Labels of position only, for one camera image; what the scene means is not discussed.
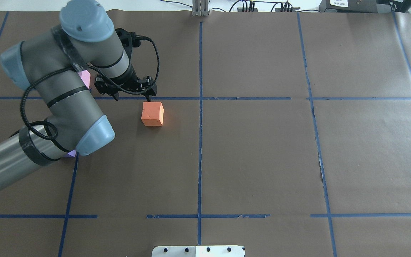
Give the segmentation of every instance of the black cable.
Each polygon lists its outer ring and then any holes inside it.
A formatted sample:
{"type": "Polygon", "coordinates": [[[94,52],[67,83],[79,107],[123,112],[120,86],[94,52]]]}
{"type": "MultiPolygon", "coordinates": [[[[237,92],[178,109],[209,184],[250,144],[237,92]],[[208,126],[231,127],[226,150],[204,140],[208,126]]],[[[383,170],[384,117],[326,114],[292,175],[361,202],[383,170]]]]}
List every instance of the black cable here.
{"type": "Polygon", "coordinates": [[[217,7],[212,8],[211,10],[214,10],[214,9],[217,9],[217,10],[222,10],[222,11],[226,12],[226,11],[225,11],[225,10],[223,10],[222,8],[217,8],[217,7]]]}
{"type": "Polygon", "coordinates": [[[231,8],[229,9],[229,11],[231,11],[231,10],[233,9],[233,7],[234,7],[238,2],[240,2],[240,1],[245,2],[245,0],[238,0],[238,1],[236,1],[235,3],[233,3],[233,5],[231,5],[231,8]]]}
{"type": "Polygon", "coordinates": [[[275,8],[275,6],[276,6],[277,4],[280,4],[281,7],[283,7],[283,3],[282,3],[282,2],[276,2],[276,3],[274,4],[274,6],[272,6],[272,9],[270,10],[270,12],[272,12],[272,11],[274,10],[274,8],[275,8]]]}
{"type": "Polygon", "coordinates": [[[31,131],[33,132],[36,136],[45,139],[45,140],[53,140],[58,136],[58,130],[55,127],[55,125],[51,124],[48,121],[36,121],[36,122],[29,122],[28,118],[26,117],[26,113],[25,113],[25,104],[26,104],[26,100],[28,99],[28,95],[31,92],[31,90],[33,90],[37,85],[39,85],[39,83],[43,82],[44,80],[47,80],[48,78],[54,76],[54,75],[58,75],[60,73],[63,73],[65,71],[69,71],[69,70],[74,70],[73,67],[66,67],[60,70],[56,70],[54,72],[51,72],[47,75],[45,75],[44,77],[40,78],[39,80],[37,80],[35,83],[31,84],[30,86],[28,86],[28,88],[25,90],[25,92],[23,93],[23,96],[21,98],[20,101],[20,115],[21,115],[21,119],[23,120],[23,123],[25,124],[25,126],[31,131]],[[50,127],[53,131],[52,136],[45,136],[44,134],[42,134],[41,132],[37,131],[33,126],[36,125],[44,125],[47,127],[50,127]]]}
{"type": "Polygon", "coordinates": [[[150,43],[152,43],[153,48],[155,49],[155,54],[156,54],[156,62],[157,62],[157,67],[156,67],[156,75],[155,75],[155,79],[153,80],[153,83],[156,83],[156,81],[158,80],[158,74],[159,74],[159,54],[158,54],[158,48],[155,45],[155,42],[153,42],[153,40],[151,38],[149,38],[148,36],[136,36],[137,39],[142,40],[142,41],[148,41],[150,43]]]}
{"type": "MultiPolygon", "coordinates": [[[[308,10],[313,10],[313,11],[320,12],[319,10],[315,10],[315,9],[308,9],[308,10]]],[[[297,10],[296,12],[302,12],[302,11],[308,11],[308,10],[297,10]]]]}
{"type": "Polygon", "coordinates": [[[181,5],[185,5],[185,6],[188,6],[188,7],[193,8],[191,5],[187,5],[187,4],[184,4],[184,3],[181,3],[181,2],[167,1],[167,0],[160,0],[160,1],[161,1],[161,2],[167,2],[167,3],[181,4],[181,5]]]}
{"type": "Polygon", "coordinates": [[[280,10],[280,12],[285,12],[286,8],[288,7],[288,1],[285,2],[285,4],[282,7],[282,10],[280,10]]]}
{"type": "MultiPolygon", "coordinates": [[[[97,73],[99,73],[99,75],[101,75],[103,78],[105,78],[111,85],[113,85],[114,87],[116,87],[117,89],[119,89],[122,92],[131,94],[131,95],[140,95],[143,94],[147,91],[149,91],[150,89],[152,89],[153,85],[155,85],[156,80],[158,79],[158,75],[159,75],[159,54],[158,54],[158,48],[155,45],[155,42],[153,42],[153,40],[151,38],[149,38],[148,36],[136,36],[137,39],[142,40],[142,41],[149,41],[150,43],[152,43],[153,48],[155,49],[155,54],[156,54],[156,59],[157,59],[157,68],[156,68],[156,76],[155,79],[153,80],[152,84],[146,88],[143,91],[139,91],[139,92],[133,92],[133,91],[127,91],[124,90],[123,88],[121,88],[120,85],[117,85],[114,81],[112,81],[109,77],[107,77],[104,73],[102,73],[98,68],[93,67],[91,65],[88,65],[88,68],[96,71],[97,73]]],[[[56,70],[54,72],[51,72],[47,75],[45,75],[44,77],[40,78],[39,80],[37,80],[36,82],[34,82],[33,84],[31,84],[30,86],[28,86],[28,88],[25,90],[25,92],[23,93],[23,96],[21,98],[20,101],[20,115],[21,115],[21,119],[23,120],[23,123],[25,124],[25,126],[31,131],[33,132],[36,136],[45,139],[45,140],[54,140],[57,136],[58,136],[58,130],[57,127],[55,127],[55,125],[53,125],[52,123],[48,122],[48,121],[36,121],[36,122],[29,122],[28,118],[26,117],[26,112],[25,112],[25,105],[26,105],[26,100],[28,99],[28,95],[29,93],[40,83],[42,83],[44,80],[47,80],[48,78],[54,76],[54,75],[58,75],[60,73],[63,73],[65,71],[69,71],[69,70],[74,70],[73,67],[66,67],[60,70],[56,70]],[[52,136],[45,136],[44,134],[40,133],[39,131],[37,131],[33,126],[36,125],[43,125],[43,126],[47,126],[50,127],[53,131],[52,136]]]]}
{"type": "MultiPolygon", "coordinates": [[[[232,10],[233,10],[233,7],[234,7],[238,2],[240,2],[240,1],[246,2],[247,0],[238,0],[238,1],[234,2],[233,5],[231,5],[231,8],[229,9],[229,11],[232,11],[232,10]]],[[[281,3],[281,2],[269,2],[269,1],[251,1],[251,2],[253,2],[253,8],[254,8],[254,4],[255,4],[255,3],[269,3],[269,4],[278,4],[278,3],[281,3]]]]}

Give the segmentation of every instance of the black device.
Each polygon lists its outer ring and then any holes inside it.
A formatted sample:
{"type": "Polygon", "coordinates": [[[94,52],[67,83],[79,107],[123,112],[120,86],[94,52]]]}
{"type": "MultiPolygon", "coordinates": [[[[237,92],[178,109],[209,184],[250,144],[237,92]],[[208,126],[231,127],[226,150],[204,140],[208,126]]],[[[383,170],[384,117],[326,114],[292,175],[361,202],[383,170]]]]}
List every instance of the black device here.
{"type": "Polygon", "coordinates": [[[377,4],[391,5],[393,11],[407,12],[411,8],[411,0],[403,0],[402,2],[394,0],[377,0],[377,4]]]}
{"type": "Polygon", "coordinates": [[[318,9],[321,12],[387,13],[393,11],[391,5],[377,3],[377,0],[322,0],[318,9]]]}
{"type": "MultiPolygon", "coordinates": [[[[157,86],[153,83],[153,78],[146,76],[143,79],[138,78],[136,72],[131,64],[131,56],[133,47],[139,47],[141,45],[140,36],[137,36],[134,32],[128,32],[122,28],[115,29],[117,36],[119,37],[123,49],[129,58],[129,68],[128,70],[117,78],[112,78],[112,80],[119,85],[122,89],[132,92],[145,91],[147,88],[150,89],[144,93],[143,96],[150,101],[150,96],[156,96],[157,86]]],[[[119,89],[110,83],[107,83],[105,78],[101,75],[96,75],[95,87],[98,92],[102,95],[108,94],[112,96],[116,101],[119,99],[119,89]]]]}

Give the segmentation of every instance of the black strap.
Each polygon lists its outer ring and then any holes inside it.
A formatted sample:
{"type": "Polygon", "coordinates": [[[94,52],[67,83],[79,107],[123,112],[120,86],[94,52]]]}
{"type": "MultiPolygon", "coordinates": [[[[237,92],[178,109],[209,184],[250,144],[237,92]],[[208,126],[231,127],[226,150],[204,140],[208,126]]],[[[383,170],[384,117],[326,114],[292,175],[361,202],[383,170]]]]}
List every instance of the black strap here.
{"type": "Polygon", "coordinates": [[[75,71],[80,72],[87,70],[88,65],[83,60],[82,56],[78,53],[75,46],[72,44],[69,36],[64,32],[60,25],[53,27],[51,30],[55,42],[60,47],[60,49],[67,56],[72,67],[75,71]]]}
{"type": "Polygon", "coordinates": [[[88,90],[88,88],[87,88],[86,86],[81,86],[81,87],[75,88],[75,89],[73,89],[73,90],[67,91],[66,93],[61,94],[61,95],[55,97],[54,99],[52,99],[50,102],[48,102],[48,103],[47,103],[47,107],[50,108],[50,107],[52,107],[54,104],[56,104],[57,102],[63,100],[64,98],[67,98],[67,97],[69,97],[69,96],[71,96],[71,95],[77,94],[77,93],[82,92],[82,91],[85,91],[85,90],[88,90]]]}
{"type": "MultiPolygon", "coordinates": [[[[50,132],[49,128],[47,126],[44,126],[45,132],[47,133],[47,136],[51,137],[52,133],[50,132]]],[[[51,142],[59,149],[62,150],[65,153],[69,153],[72,150],[68,150],[66,148],[64,148],[62,145],[60,145],[60,143],[58,143],[58,141],[54,138],[51,140],[51,142]]]]}
{"type": "Polygon", "coordinates": [[[59,160],[49,158],[36,148],[31,139],[30,131],[27,127],[23,127],[20,130],[20,133],[18,135],[18,142],[20,143],[21,149],[26,154],[26,156],[28,156],[28,158],[30,158],[32,162],[36,163],[39,166],[48,166],[52,162],[59,160]]]}

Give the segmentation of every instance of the gray joint cap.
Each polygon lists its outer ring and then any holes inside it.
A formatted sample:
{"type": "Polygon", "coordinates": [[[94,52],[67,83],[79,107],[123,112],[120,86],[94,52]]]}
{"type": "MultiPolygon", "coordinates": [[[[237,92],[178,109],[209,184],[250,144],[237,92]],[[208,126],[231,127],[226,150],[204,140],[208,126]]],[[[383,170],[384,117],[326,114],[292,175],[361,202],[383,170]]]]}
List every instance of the gray joint cap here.
{"type": "Polygon", "coordinates": [[[22,44],[23,41],[3,52],[0,56],[0,63],[6,75],[24,91],[30,86],[30,82],[21,62],[22,44]]]}
{"type": "Polygon", "coordinates": [[[94,0],[71,0],[60,11],[62,29],[83,42],[101,42],[114,32],[104,7],[94,0]]]}

